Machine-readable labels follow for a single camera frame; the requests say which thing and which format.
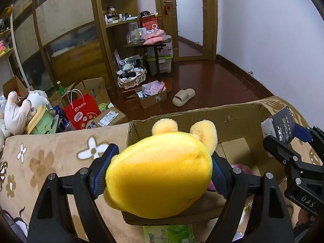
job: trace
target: beige slide sandal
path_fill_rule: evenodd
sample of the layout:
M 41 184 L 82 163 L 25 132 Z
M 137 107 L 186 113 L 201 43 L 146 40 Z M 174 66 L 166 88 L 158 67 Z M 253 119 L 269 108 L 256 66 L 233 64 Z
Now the beige slide sandal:
M 192 97 L 195 96 L 195 91 L 193 89 L 181 89 L 173 98 L 172 103 L 177 106 L 181 107 L 187 103 Z

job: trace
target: green bottle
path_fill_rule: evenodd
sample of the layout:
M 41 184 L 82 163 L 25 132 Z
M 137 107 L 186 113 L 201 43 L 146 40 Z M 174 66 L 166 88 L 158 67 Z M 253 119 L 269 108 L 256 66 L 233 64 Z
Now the green bottle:
M 63 96 L 65 94 L 66 89 L 61 85 L 60 81 L 58 81 L 57 84 L 59 85 L 59 92 Z

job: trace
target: blue gripper pad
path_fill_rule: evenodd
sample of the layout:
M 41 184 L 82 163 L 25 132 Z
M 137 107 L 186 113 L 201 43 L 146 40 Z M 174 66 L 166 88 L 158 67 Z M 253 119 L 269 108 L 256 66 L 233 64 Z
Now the blue gripper pad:
M 229 191 L 226 187 L 226 176 L 223 173 L 221 167 L 218 165 L 218 163 L 213 157 L 212 157 L 212 161 L 213 161 L 212 182 L 216 188 L 217 193 L 224 196 L 225 199 L 228 199 Z
M 294 127 L 294 135 L 300 139 L 304 143 L 311 143 L 312 142 L 312 135 L 310 131 L 305 129 L 304 127 L 300 126 L 298 123 L 295 122 Z
M 95 176 L 95 178 L 93 180 L 93 183 L 91 185 L 91 187 L 93 188 L 93 190 L 92 190 L 93 198 L 98 198 L 98 196 L 100 194 L 103 194 L 103 192 L 105 191 L 105 188 L 106 188 L 106 181 L 105 181 L 106 171 L 107 171 L 107 169 L 108 169 L 108 167 L 109 167 L 109 165 L 111 163 L 111 159 L 115 155 L 119 154 L 119 148 L 118 148 L 117 145 L 110 144 L 110 147 L 111 147 L 111 149 L 109 151 L 109 154 L 105 158 L 105 160 L 102 162 L 102 165 L 101 165 L 100 169 L 98 169 L 98 173 L 96 174 L 96 176 Z

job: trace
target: door frame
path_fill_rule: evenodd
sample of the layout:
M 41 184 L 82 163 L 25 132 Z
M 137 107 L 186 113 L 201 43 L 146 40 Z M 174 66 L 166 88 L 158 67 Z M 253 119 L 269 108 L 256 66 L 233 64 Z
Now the door frame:
M 204 17 L 204 38 L 203 50 L 206 50 L 203 56 L 174 56 L 172 61 L 190 61 L 190 60 L 215 60 L 218 32 L 218 0 L 202 0 L 203 2 L 203 17 Z M 158 23 L 163 29 L 162 21 L 162 5 L 161 0 L 155 0 L 158 12 Z

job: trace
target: red box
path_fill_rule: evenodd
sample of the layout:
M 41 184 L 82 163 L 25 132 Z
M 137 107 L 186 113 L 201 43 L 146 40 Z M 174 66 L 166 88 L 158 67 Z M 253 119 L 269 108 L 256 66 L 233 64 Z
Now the red box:
M 146 30 L 159 29 L 158 20 L 155 14 L 144 16 L 140 18 L 141 26 Z

